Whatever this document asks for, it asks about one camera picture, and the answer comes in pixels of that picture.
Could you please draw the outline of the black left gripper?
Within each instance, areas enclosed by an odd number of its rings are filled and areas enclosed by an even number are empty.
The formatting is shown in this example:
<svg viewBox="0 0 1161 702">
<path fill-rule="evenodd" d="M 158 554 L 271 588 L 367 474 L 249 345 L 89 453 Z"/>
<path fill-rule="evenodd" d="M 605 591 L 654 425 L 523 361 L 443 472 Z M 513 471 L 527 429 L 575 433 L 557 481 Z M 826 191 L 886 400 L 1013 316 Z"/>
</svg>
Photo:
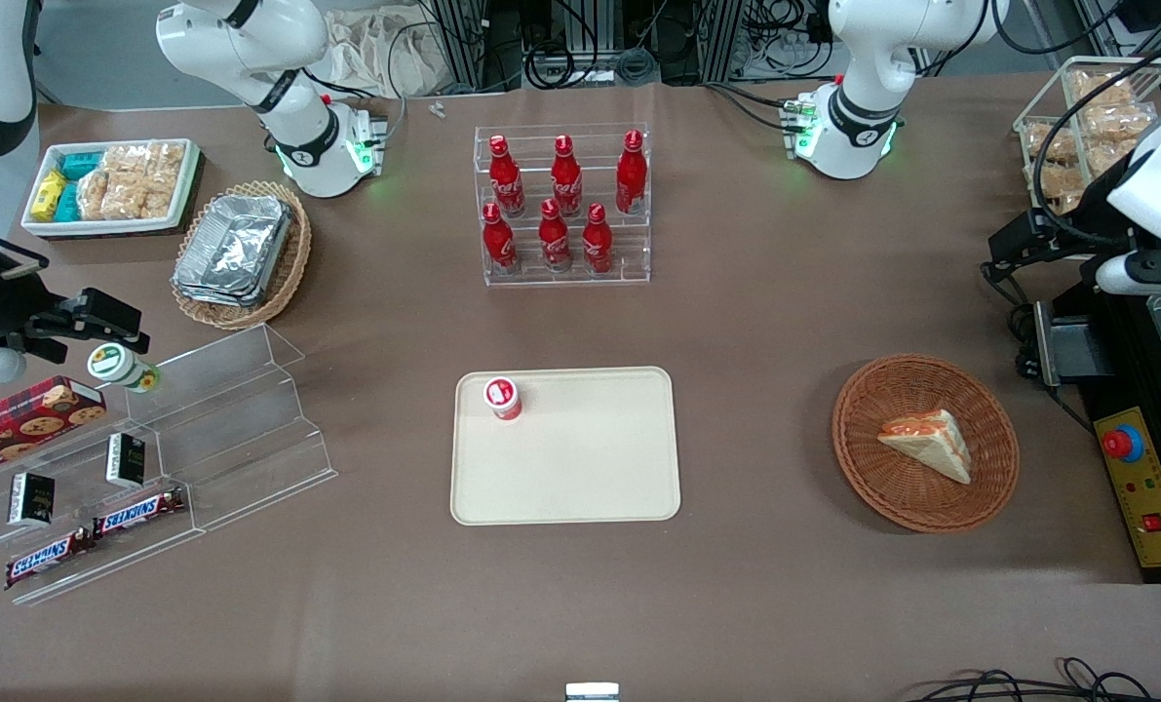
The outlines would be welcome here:
<svg viewBox="0 0 1161 702">
<path fill-rule="evenodd" d="M 1132 222 L 1125 216 L 1051 219 L 1043 209 L 1017 214 L 1002 227 L 1002 248 L 990 248 L 983 263 L 987 283 L 1003 283 L 1023 267 L 1073 259 L 1089 284 L 1128 284 L 1125 254 L 1132 248 Z"/>
</svg>

